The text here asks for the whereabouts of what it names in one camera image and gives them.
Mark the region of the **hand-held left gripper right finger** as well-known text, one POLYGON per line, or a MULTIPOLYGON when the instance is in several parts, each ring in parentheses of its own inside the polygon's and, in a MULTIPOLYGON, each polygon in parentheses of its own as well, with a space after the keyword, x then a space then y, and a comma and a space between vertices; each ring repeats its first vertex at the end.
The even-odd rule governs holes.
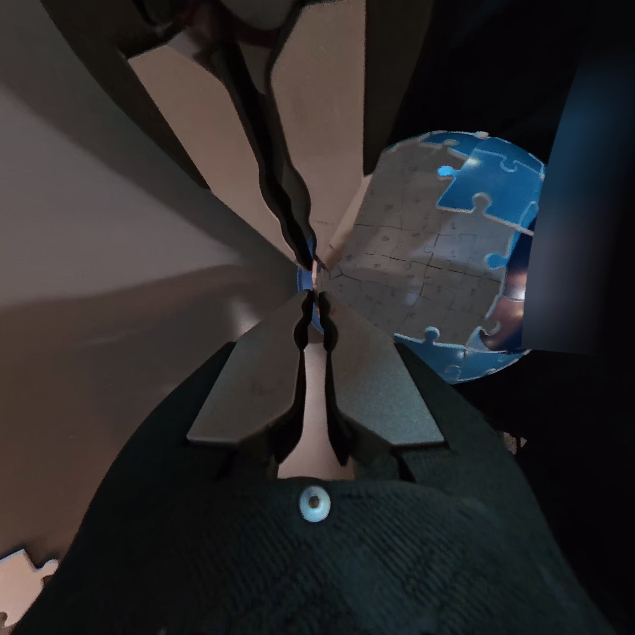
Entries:
POLYGON ((329 442, 341 465, 442 447, 445 439, 393 340, 332 294, 319 294, 329 442))

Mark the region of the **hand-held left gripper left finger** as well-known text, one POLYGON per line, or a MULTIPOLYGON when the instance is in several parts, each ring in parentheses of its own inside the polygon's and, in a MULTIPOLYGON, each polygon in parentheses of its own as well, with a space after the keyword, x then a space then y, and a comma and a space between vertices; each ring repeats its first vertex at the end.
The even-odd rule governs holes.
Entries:
POLYGON ((297 446, 314 294, 301 291, 235 343, 187 440, 278 464, 297 446))

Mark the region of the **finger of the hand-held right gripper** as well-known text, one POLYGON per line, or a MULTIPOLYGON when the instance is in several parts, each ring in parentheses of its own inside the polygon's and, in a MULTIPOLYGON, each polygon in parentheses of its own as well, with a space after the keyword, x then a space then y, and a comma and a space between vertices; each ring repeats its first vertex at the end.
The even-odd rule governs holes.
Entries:
POLYGON ((257 158, 230 93, 198 37, 173 37, 128 59, 214 196, 296 266, 299 256, 260 188, 257 158))
POLYGON ((342 258, 367 192, 363 174, 365 1, 302 8, 271 75, 291 163, 311 202, 314 254, 342 258))

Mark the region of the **blue puzzle ball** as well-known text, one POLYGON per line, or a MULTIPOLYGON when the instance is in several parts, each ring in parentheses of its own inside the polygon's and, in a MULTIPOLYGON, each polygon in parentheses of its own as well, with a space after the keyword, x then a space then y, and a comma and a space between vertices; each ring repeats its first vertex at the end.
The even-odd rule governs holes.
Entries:
POLYGON ((496 373, 522 345, 545 164, 488 133, 433 131, 385 150, 338 262, 316 290, 449 384, 496 373))

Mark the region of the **white puzzle piece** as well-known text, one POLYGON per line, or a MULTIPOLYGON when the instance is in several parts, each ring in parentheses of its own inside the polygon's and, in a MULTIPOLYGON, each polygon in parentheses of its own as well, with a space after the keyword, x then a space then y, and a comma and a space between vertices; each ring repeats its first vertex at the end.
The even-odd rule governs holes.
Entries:
POLYGON ((59 567, 59 559, 36 567, 22 548, 1 559, 1 627, 13 627, 32 606, 44 588, 45 578, 59 567))

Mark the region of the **person's dark clothed torso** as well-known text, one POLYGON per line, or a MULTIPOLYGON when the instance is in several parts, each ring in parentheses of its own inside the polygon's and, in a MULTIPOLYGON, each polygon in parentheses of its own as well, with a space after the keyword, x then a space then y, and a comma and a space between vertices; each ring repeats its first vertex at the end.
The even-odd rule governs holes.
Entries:
POLYGON ((534 352, 456 390, 397 345, 450 445, 401 460, 457 521, 433 633, 633 634, 634 2, 435 1, 393 139, 424 124, 547 160, 534 352))

